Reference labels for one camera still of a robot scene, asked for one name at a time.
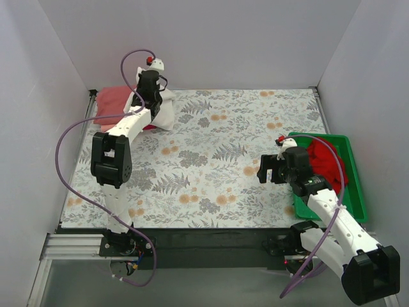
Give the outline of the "white printed t-shirt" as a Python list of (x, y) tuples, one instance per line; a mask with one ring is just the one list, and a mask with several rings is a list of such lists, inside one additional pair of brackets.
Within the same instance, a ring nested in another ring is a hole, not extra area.
[[(138, 67), (137, 73), (141, 73), (146, 69)], [(160, 96), (162, 97), (162, 104), (160, 106), (160, 111), (156, 115), (155, 119), (151, 122), (152, 126), (164, 129), (164, 130), (173, 130), (175, 115), (173, 109), (173, 100), (176, 99), (176, 94), (171, 90), (165, 89), (163, 85), (160, 84)], [(134, 97), (134, 92), (131, 91), (131, 94), (128, 96), (125, 107), (123, 108), (124, 113), (127, 113), (130, 109), (132, 99)]]

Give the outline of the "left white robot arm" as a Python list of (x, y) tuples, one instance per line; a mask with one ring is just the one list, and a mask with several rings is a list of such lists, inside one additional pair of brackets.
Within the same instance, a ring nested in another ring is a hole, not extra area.
[(132, 174), (130, 145), (159, 114), (161, 77), (161, 71), (157, 69), (140, 71), (130, 115), (124, 116), (107, 132), (97, 132), (92, 140), (91, 174), (100, 184), (105, 208), (109, 211), (107, 229), (122, 233), (115, 238), (114, 248), (123, 256), (131, 255), (136, 247), (135, 239), (126, 234), (132, 224), (126, 201), (126, 183)]

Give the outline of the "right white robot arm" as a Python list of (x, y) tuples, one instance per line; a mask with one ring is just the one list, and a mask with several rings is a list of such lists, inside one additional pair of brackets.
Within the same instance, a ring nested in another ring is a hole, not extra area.
[(289, 238), (294, 253), (316, 255), (340, 278), (346, 295), (356, 305), (400, 291), (399, 253), (393, 246), (382, 246), (356, 222), (327, 180), (313, 173), (305, 148), (293, 146), (279, 155), (262, 155), (257, 172), (260, 183), (266, 183), (269, 171), (271, 181), (289, 184), (332, 235), (326, 237), (312, 221), (294, 224)]

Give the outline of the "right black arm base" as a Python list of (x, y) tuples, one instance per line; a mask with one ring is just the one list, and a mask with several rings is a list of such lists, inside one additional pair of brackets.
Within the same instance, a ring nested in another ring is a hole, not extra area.
[(318, 225), (312, 221), (294, 224), (287, 230), (277, 230), (268, 235), (261, 246), (270, 256), (283, 256), (286, 270), (295, 274), (310, 254), (302, 247), (300, 235), (313, 228), (318, 228)]

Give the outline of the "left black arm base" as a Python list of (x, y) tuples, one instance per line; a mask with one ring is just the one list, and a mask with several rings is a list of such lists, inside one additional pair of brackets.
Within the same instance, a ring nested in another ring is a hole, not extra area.
[(122, 260), (120, 263), (125, 264), (126, 276), (131, 276), (144, 258), (153, 256), (155, 243), (155, 239), (149, 243), (145, 238), (130, 230), (127, 233), (114, 233), (111, 230), (105, 230), (98, 255), (130, 258), (129, 260)]

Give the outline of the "red crumpled t-shirt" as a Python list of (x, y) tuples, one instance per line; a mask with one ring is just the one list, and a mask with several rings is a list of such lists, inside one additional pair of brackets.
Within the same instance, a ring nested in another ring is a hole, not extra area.
[(315, 174), (322, 175), (331, 185), (336, 194), (341, 191), (341, 176), (332, 152), (337, 152), (336, 148), (328, 141), (323, 141), (328, 145), (314, 139), (307, 147), (309, 162)]

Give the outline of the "folded crimson t-shirt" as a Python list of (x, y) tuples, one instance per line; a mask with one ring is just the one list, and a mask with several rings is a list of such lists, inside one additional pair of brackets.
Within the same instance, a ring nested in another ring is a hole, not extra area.
[(156, 129), (157, 127), (156, 126), (154, 126), (154, 125), (147, 125), (147, 126), (145, 126), (144, 128), (143, 128), (143, 130), (153, 130), (153, 129)]

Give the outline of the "folded salmon pink t-shirt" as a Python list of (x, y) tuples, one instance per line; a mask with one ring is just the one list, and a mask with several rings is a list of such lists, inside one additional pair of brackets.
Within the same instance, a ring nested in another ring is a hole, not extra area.
[[(125, 107), (126, 101), (130, 94), (131, 90), (127, 86), (103, 88), (96, 96), (96, 117), (123, 114), (123, 108)], [(117, 116), (112, 118), (95, 119), (94, 124), (99, 126), (116, 125), (122, 118), (122, 116)]]

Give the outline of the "floral patterned table mat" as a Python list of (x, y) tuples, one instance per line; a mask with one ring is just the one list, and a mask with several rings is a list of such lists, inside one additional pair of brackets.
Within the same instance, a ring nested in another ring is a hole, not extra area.
[(128, 212), (139, 228), (286, 228), (295, 224), (287, 185), (260, 184), (263, 154), (291, 132), (322, 134), (311, 89), (179, 90), (174, 128), (131, 145)]

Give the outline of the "folded light peach t-shirt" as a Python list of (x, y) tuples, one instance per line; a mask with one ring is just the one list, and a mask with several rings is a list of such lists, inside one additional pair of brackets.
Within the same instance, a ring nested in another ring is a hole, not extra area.
[(115, 126), (115, 124), (113, 125), (101, 125), (100, 126), (100, 131), (101, 132), (107, 132), (108, 130), (112, 129)]

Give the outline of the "green plastic tray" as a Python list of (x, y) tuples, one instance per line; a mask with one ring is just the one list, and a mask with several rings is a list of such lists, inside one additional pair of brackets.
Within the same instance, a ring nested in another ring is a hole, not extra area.
[[(350, 214), (355, 218), (355, 220), (358, 223), (367, 223), (368, 217), (364, 201), (364, 195), (362, 193), (359, 174), (357, 171), (357, 167), (355, 165), (355, 159), (353, 156), (349, 139), (346, 136), (342, 135), (332, 134), (311, 134), (311, 135), (326, 141), (328, 144), (331, 144), (333, 150), (337, 151), (339, 160), (341, 161), (342, 159), (341, 167), (344, 172), (343, 175), (345, 188), (342, 204), (346, 206)], [(308, 137), (297, 137), (295, 139), (298, 146), (302, 146), (305, 148), (310, 147), (311, 142), (313, 141), (315, 142), (315, 139), (311, 139)], [(330, 184), (337, 191), (336, 193), (339, 194), (339, 190), (341, 188), (339, 170), (335, 161), (332, 164), (334, 164), (335, 170), (329, 171), (329, 173), (326, 172), (324, 176), (325, 178), (327, 177), (330, 178), (329, 176), (331, 172), (335, 174), (335, 177), (333, 176), (334, 183)], [(315, 214), (296, 194), (293, 194), (293, 199), (295, 207), (295, 216), (297, 218), (321, 221), (318, 215)]]

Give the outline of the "aluminium frame rail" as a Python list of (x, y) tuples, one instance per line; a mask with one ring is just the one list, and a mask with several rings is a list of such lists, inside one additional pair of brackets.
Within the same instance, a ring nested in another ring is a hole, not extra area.
[(97, 259), (101, 240), (101, 234), (48, 234), (27, 306), (40, 306), (54, 260)]

